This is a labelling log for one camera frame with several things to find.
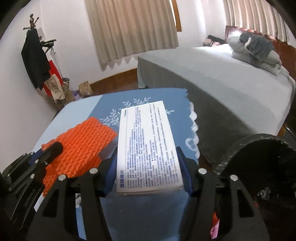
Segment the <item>beige window curtain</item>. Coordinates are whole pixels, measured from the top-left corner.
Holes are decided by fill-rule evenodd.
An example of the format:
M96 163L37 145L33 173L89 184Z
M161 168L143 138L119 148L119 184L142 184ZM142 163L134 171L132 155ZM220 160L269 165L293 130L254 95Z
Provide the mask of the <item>beige window curtain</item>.
M224 0L226 22L289 42L288 26L267 1Z
M170 1L86 1L102 68L147 51L179 46Z

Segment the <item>lower grey pillow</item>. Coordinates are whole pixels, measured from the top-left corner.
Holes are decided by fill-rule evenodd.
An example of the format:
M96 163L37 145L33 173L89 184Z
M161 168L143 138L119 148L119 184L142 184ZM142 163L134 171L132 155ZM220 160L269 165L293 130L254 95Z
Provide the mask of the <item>lower grey pillow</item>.
M240 60L242 62L250 64L249 63L249 57L248 57L247 54L244 54L244 53L238 52L238 51L233 51L231 56L234 59L237 59L237 60ZM280 73L281 66L279 64L273 64L272 65L272 64L269 64L269 63L266 63L266 62L260 62L259 65L256 68L263 69L263 70L269 72L270 74L272 74L274 76L278 76L279 73Z

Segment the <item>black hanging coat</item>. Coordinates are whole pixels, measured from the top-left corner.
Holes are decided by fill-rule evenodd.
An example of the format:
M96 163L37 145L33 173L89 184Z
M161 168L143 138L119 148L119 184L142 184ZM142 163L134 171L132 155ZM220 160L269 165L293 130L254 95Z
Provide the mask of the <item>black hanging coat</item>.
M21 55L34 88L42 90L43 83L51 77L51 74L49 61L42 49L36 29L27 31Z

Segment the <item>dark grey folded clothes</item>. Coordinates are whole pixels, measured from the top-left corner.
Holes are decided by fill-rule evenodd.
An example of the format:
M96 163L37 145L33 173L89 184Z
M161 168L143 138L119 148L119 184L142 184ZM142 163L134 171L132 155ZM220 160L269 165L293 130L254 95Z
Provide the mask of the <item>dark grey folded clothes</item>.
M263 35L242 33L239 40L248 53L249 63L254 66L261 63L274 50L272 42Z

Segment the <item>wooden coat rack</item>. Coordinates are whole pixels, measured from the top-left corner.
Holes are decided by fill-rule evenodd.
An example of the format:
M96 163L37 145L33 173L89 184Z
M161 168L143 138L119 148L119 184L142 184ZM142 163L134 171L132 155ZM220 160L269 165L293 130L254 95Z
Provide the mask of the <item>wooden coat rack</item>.
M36 28L37 21L38 21L38 18L35 18L33 14L30 14L30 26L25 27L23 29L26 30L26 31L32 30L32 29L37 30L37 28ZM56 65L56 68L59 71L58 63L57 63L57 60L55 59L56 56L55 56L55 51L54 51L54 46L55 46L56 40L52 39L52 40L47 40L46 41L44 39L44 37L42 36L42 31L37 30L37 33L38 33L39 40L40 40L41 45L42 45L42 49L43 49L44 53L46 54L48 61L53 60L53 63ZM55 108L57 110L61 110L64 107L64 105L66 104L66 95L65 95L64 100L58 100L57 102L55 102L53 100L53 97L49 97L49 98L52 99L53 105L55 106Z

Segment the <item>beige canvas tote bag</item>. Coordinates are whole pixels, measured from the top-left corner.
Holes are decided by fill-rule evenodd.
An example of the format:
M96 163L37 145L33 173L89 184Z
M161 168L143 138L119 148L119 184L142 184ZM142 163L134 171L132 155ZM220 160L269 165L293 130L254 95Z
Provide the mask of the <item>beige canvas tote bag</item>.
M62 85L55 74L51 75L51 77L44 82L44 85L51 92L51 96L55 102L65 99Z

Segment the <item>upper grey pillow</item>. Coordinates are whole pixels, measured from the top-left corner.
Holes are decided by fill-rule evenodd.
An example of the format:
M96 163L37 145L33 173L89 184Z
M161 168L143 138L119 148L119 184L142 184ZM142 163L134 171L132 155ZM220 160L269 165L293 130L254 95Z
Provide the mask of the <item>upper grey pillow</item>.
M232 52L233 58L243 61L243 62L246 62L246 63L250 63L249 53L246 51L244 44L239 40L239 36L230 35L227 38L227 44L233 50L233 52ZM274 51L274 50L271 51L263 61L268 64L271 64L271 65L273 65L273 64L281 65L282 64L279 54L277 54L276 51Z

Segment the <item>black bag beside bed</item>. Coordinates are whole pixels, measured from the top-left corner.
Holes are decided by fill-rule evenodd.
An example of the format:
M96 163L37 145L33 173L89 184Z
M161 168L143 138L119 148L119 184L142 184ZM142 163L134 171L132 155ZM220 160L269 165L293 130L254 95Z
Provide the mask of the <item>black bag beside bed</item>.
M225 44L223 39L209 35L203 42L203 47L213 47Z

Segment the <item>wooden headboard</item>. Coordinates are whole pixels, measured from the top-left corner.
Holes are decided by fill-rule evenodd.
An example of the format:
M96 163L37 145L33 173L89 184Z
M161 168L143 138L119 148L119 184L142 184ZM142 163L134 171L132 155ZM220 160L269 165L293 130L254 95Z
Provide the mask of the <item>wooden headboard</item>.
M230 35L241 34L244 32L263 35L264 37L269 39L274 45L274 50L276 51L277 54L279 54L283 66L287 69L290 76L295 80L295 61L296 61L295 47L288 45L286 42L280 41L270 35L259 33L257 31L250 30L250 29L245 29L245 28L240 28L235 26L228 26L228 25L226 25L225 27L225 40L227 40L228 36Z

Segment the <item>red hanging bag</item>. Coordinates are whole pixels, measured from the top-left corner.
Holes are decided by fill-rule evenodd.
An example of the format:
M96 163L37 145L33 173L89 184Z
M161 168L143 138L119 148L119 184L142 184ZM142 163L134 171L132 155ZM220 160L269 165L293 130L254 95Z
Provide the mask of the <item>red hanging bag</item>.
M63 86L63 80L62 80L62 77L61 77L59 71L57 70L56 65L53 63L53 60L50 60L50 61L49 61L49 65L50 65L49 73L50 73L51 75L54 75L54 74L55 74L56 77L59 79L60 85ZM49 97L52 97L52 94L51 94L49 88L46 86L46 84L43 83L42 86L43 86L43 88L44 88L46 94L47 94Z

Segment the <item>blue tree print tablecloth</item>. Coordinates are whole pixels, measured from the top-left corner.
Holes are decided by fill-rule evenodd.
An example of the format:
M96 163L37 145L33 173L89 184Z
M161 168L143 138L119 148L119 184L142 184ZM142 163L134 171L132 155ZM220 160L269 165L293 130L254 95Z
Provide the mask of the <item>blue tree print tablecloth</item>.
M123 108L155 101L164 103L175 145L186 157L198 160L197 116L187 90L180 88L129 90L71 102L52 120L34 150L91 116L117 131ZM189 200L185 190L147 196L112 191L101 205L113 240L180 240Z

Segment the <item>striped black white bag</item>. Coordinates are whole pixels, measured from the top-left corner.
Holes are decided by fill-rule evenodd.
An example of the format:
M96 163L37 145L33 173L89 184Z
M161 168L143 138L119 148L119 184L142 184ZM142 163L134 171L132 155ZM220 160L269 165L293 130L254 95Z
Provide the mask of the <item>striped black white bag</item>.
M63 84L62 84L62 90L64 95L66 95L70 88L70 79L69 78L62 78Z

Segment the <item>beige left window curtain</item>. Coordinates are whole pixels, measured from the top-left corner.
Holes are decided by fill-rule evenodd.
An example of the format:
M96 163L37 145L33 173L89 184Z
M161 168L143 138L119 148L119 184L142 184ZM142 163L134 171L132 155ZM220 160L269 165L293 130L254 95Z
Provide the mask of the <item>beige left window curtain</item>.
M179 46L170 1L86 1L102 68L147 51Z

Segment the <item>bed with grey sheet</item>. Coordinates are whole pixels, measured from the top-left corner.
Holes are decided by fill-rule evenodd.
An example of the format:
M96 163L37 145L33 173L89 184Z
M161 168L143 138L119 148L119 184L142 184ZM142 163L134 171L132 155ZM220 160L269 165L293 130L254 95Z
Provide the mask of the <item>bed with grey sheet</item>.
M138 56L139 87L184 88L197 114L198 147L217 163L235 142L277 135L292 105L295 81L243 62L227 44L149 51Z

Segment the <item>beige right window curtain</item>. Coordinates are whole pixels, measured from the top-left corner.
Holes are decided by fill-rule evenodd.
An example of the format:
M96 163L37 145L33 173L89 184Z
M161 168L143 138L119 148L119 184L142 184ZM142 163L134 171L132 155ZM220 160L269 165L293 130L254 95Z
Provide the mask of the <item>beige right window curtain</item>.
M267 1L224 0L226 22L289 42L288 26Z

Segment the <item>white printed paper box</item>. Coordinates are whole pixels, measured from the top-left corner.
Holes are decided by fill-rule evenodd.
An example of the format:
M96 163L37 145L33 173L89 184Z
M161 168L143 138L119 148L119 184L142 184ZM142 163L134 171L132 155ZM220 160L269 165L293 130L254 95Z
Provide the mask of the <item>white printed paper box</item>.
M116 192L146 195L183 187L171 126L162 101L121 110Z

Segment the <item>grey pillow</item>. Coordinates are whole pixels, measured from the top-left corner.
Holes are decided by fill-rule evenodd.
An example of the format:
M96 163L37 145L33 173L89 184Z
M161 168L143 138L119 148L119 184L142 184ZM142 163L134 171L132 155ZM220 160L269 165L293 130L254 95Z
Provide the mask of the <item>grey pillow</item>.
M233 51L231 56L234 59L237 59L237 60L240 60L242 62L250 64L249 63L249 57L248 57L247 54L244 54L244 53L238 52L238 51ZM263 69L263 70L269 72L270 74L272 74L274 76L278 76L279 73L280 73L281 66L279 64L273 64L272 65L272 64L269 64L269 63L266 63L266 62L260 62L259 65L256 68Z
M246 51L244 44L239 40L239 36L230 35L227 38L227 44L233 50L233 52L232 52L233 58L243 61L243 62L246 62L246 63L250 63L249 53ZM274 50L271 51L263 61L268 64L271 64L271 65L273 65L273 64L281 65L282 64L279 54L277 54L276 51L274 51Z

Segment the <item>brown paper bag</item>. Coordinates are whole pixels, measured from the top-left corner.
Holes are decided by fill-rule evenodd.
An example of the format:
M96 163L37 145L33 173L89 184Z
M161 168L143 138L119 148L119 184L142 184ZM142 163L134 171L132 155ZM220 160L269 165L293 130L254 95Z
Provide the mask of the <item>brown paper bag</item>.
M93 90L88 81L79 84L78 90L82 97L89 97L93 94Z

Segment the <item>black trash bin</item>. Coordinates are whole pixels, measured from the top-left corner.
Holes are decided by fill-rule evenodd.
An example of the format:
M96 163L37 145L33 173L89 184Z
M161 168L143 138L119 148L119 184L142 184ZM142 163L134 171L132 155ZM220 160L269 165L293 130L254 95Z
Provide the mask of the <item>black trash bin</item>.
M288 141L263 133L245 137L223 154L213 172L238 176L271 240L295 240L295 149Z

